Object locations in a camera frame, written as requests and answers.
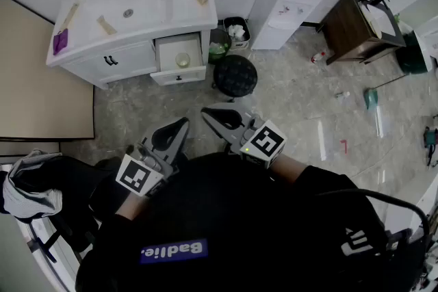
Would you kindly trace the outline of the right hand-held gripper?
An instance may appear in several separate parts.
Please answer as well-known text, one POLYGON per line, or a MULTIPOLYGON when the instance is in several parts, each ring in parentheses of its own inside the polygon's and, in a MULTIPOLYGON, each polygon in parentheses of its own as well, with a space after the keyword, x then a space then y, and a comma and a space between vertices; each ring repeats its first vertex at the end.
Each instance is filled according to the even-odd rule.
POLYGON ((240 104, 212 104, 201 109, 207 126, 229 147, 238 152, 242 160, 268 169, 283 152, 285 134, 271 121, 255 116, 239 138, 240 119, 252 118, 252 114, 240 104))

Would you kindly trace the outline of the white drawer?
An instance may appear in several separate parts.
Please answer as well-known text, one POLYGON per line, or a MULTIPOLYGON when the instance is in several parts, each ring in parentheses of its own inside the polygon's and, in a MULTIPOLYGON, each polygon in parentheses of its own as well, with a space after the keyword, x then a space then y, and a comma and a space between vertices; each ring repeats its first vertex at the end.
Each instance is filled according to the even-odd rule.
POLYGON ((201 41, 198 34, 156 39, 155 49, 159 68, 150 76, 158 85, 175 85, 205 80, 207 67, 203 63, 201 41), (176 55, 182 52, 190 56, 188 68, 180 68, 175 62, 176 55))

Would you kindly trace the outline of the black shoulder bag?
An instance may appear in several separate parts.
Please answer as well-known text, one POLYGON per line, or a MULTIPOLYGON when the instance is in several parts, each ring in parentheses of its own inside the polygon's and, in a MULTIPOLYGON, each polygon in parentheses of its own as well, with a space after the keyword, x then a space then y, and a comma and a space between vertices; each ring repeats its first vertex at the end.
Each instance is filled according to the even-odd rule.
POLYGON ((391 250, 386 292, 411 292, 420 280, 430 245, 430 235, 423 233, 414 240, 411 240, 411 236, 412 230, 408 228, 390 237, 389 243, 396 244, 396 248, 391 250))

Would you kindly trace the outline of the person's right forearm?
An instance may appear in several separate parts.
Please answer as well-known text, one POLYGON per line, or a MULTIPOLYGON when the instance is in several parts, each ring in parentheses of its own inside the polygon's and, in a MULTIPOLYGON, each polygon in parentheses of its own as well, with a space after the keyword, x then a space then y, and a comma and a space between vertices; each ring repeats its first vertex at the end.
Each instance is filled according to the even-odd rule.
POLYGON ((307 164, 281 153, 270 166, 270 169, 283 181, 293 184, 307 167, 307 164))

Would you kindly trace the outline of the white vanity cabinet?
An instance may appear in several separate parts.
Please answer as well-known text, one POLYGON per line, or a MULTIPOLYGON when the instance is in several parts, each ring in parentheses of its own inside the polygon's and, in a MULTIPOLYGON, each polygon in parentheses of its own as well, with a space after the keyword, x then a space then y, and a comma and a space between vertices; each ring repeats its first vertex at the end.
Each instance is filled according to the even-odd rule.
MULTIPOLYGON (((207 67, 210 31, 190 34, 199 35, 203 63, 207 67)), ((156 60, 155 41, 142 40, 99 54, 83 56, 62 64, 61 67, 88 83, 106 90, 111 82, 157 72, 159 67, 156 60), (105 62, 103 57, 110 55, 118 62, 118 65, 109 66, 105 62)))

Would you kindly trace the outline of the white crumpled paper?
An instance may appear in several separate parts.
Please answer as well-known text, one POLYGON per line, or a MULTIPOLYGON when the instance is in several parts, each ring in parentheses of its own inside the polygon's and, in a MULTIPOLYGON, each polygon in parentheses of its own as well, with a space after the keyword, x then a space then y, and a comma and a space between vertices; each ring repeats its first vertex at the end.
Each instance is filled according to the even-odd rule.
POLYGON ((242 25, 230 25, 227 27, 227 32, 232 41, 244 41, 246 30, 242 25))

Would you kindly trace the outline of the white water dispenser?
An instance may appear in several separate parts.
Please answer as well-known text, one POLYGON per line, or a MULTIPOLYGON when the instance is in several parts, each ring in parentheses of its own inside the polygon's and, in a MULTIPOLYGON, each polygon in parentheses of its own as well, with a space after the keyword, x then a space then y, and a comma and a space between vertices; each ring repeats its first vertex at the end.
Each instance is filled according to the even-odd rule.
POLYGON ((278 50, 321 0, 255 0, 247 26, 252 50, 278 50))

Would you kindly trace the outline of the beige tube with ridged cap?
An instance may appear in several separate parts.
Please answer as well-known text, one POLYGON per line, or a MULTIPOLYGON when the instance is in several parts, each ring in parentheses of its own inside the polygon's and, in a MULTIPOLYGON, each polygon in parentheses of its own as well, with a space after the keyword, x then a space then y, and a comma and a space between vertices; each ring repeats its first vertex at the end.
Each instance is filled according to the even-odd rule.
POLYGON ((96 21, 107 35, 117 34, 117 31, 105 20, 103 15, 98 17, 96 21))

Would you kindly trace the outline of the teal broom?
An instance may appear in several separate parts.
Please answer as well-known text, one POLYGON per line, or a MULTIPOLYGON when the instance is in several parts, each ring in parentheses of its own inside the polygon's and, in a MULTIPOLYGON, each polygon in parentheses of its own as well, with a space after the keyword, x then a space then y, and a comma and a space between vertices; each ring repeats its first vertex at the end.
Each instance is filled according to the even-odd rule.
POLYGON ((385 86, 385 85, 389 85, 390 83, 396 82, 400 79, 405 78, 406 76, 408 76, 408 74, 402 75, 400 77, 397 77, 395 79, 392 79, 390 81, 387 81, 385 83, 382 83, 378 86, 374 86, 373 88, 366 88, 363 91, 363 98, 365 101, 365 106, 367 108, 367 110, 370 110, 374 107, 376 107, 378 105, 378 89, 385 86))

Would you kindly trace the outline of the purple cloth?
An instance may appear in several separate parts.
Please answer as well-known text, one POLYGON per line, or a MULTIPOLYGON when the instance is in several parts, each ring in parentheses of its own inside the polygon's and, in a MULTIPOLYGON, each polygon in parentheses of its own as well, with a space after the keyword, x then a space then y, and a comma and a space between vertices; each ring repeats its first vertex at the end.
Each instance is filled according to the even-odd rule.
POLYGON ((68 45, 68 28, 63 29, 53 37, 53 55, 57 55, 68 45))

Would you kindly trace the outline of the dark wooden cabinet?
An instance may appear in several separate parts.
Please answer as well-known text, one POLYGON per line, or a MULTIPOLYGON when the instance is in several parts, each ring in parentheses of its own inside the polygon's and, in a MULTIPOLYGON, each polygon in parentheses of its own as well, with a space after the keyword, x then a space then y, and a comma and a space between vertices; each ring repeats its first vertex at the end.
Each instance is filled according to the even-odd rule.
POLYGON ((390 9, 387 10, 381 4, 376 6, 388 15, 396 36, 383 34, 378 39, 362 14, 360 5, 359 0, 339 0, 321 21, 318 31, 324 34, 333 52, 326 59, 328 65, 334 62, 359 62, 366 65, 406 46, 390 9))

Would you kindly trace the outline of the grey striped shirt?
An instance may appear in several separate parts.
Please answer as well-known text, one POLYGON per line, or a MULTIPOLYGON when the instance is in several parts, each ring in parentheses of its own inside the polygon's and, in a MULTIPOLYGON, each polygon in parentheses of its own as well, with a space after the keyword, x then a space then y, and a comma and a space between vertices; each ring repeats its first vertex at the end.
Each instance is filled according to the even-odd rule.
POLYGON ((28 155, 19 159, 9 170, 3 182, 3 208, 15 218, 31 219, 36 215, 42 217, 58 214, 62 210, 62 192, 58 189, 44 191, 27 191, 18 186, 18 177, 26 171, 39 170, 46 162, 62 153, 48 153, 33 149, 28 155))

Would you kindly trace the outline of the dark green bin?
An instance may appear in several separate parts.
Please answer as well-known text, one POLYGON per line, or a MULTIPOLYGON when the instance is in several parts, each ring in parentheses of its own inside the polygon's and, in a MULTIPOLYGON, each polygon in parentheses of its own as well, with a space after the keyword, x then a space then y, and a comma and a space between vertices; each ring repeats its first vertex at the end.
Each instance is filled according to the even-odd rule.
POLYGON ((406 46, 396 51, 396 59, 406 75, 418 75, 433 69, 432 59, 424 41, 415 31, 403 35, 406 46))

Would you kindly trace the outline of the teal power tool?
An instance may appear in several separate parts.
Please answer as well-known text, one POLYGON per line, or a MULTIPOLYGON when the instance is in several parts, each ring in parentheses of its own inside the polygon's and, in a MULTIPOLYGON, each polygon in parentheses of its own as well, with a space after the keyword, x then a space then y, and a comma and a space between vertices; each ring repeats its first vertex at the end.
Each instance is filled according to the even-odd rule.
POLYGON ((432 160, 432 156, 434 155, 436 147, 438 145, 438 129, 431 129, 429 127, 426 127, 423 134, 423 140, 424 147, 428 150, 427 166, 429 166, 432 160))

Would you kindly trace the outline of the beige long-handled brush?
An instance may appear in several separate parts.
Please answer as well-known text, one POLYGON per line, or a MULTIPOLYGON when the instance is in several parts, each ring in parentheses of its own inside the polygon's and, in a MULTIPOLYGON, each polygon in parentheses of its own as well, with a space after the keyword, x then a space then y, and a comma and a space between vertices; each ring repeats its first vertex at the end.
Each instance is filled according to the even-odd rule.
POLYGON ((60 27, 59 33, 63 32, 65 29, 68 28, 68 25, 72 21, 75 12, 78 10, 79 6, 85 1, 86 0, 74 0, 70 10, 68 11, 66 18, 64 19, 64 22, 62 23, 62 26, 60 27))

